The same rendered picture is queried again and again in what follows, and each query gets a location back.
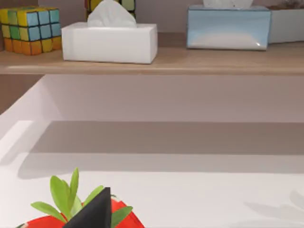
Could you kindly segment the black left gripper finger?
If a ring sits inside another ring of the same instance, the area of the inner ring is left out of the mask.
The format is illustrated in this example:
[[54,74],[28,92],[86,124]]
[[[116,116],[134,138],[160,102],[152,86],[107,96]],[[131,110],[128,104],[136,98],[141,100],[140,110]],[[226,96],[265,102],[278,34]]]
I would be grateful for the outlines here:
[[111,189],[104,188],[62,228],[111,228]]

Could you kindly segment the red pot with green plant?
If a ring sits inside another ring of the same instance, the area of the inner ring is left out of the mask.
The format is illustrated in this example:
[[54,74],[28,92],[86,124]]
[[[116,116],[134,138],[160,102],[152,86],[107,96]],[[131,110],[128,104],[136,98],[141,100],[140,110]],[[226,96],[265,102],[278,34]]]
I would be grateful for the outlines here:
[[[70,183],[57,176],[50,178],[50,192],[55,206],[42,201],[36,201],[31,206],[45,215],[16,228],[62,228],[84,206],[86,206],[105,187],[96,187],[84,201],[77,195],[79,184],[79,170],[75,168]],[[145,228],[143,223],[133,212],[133,207],[111,193],[111,228]]]

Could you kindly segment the white tissue box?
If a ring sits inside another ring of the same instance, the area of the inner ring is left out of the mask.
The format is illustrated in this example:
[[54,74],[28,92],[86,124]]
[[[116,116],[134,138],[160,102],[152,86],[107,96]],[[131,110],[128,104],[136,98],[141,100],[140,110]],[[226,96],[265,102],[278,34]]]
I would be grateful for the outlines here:
[[61,33],[64,60],[150,64],[157,55],[157,25],[138,24],[115,0],[102,0],[87,22]]

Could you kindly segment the wooden shelf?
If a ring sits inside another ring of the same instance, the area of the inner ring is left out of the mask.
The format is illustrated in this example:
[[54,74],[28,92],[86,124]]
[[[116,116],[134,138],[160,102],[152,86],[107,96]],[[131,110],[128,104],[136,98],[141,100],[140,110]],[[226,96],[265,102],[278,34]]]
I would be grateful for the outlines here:
[[61,51],[37,56],[0,52],[0,74],[304,76],[304,42],[267,51],[186,49],[185,34],[160,33],[150,65],[64,61]]

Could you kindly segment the colourful puzzle cube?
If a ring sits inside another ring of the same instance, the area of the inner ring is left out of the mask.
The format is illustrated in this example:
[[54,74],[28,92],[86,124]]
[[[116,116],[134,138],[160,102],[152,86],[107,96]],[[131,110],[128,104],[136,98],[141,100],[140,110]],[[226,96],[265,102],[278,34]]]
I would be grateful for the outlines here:
[[136,27],[135,0],[85,0],[91,27]]
[[8,52],[32,56],[62,48],[58,8],[2,8],[0,29],[2,49]]

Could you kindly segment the light blue tissue box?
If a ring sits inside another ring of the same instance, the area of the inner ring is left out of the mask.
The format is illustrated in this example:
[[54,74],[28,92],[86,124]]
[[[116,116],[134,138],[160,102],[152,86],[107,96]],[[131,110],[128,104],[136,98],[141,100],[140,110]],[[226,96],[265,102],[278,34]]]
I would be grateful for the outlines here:
[[268,46],[271,11],[253,0],[203,0],[187,12],[188,49],[258,50]]

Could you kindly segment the pale grey plant pot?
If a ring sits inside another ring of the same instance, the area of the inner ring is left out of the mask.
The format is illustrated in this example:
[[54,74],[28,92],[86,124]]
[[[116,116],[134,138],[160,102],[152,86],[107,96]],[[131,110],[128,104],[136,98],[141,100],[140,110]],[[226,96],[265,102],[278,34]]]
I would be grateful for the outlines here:
[[304,6],[268,6],[271,10],[269,44],[304,42]]

